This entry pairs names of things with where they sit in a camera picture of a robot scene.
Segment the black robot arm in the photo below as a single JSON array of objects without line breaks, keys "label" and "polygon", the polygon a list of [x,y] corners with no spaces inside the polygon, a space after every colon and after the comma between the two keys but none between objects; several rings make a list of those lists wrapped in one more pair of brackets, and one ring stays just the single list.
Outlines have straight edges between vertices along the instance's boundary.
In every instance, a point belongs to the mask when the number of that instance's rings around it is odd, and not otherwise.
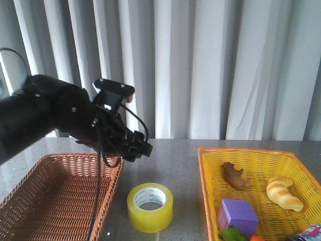
[{"label": "black robot arm", "polygon": [[28,76],[11,96],[1,100],[1,162],[4,163],[54,129],[99,154],[115,154],[133,162],[149,156],[148,132],[131,131],[118,109],[130,101],[132,86],[98,79],[99,93],[47,75]]}]

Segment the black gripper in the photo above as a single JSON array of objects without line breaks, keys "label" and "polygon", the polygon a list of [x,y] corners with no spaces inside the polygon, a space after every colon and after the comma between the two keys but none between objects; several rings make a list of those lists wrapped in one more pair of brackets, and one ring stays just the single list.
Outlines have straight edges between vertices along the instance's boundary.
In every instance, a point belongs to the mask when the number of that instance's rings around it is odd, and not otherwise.
[{"label": "black gripper", "polygon": [[97,121],[98,144],[103,153],[114,153],[129,162],[151,155],[153,146],[148,142],[140,146],[140,132],[126,127],[118,113],[100,110]]}]

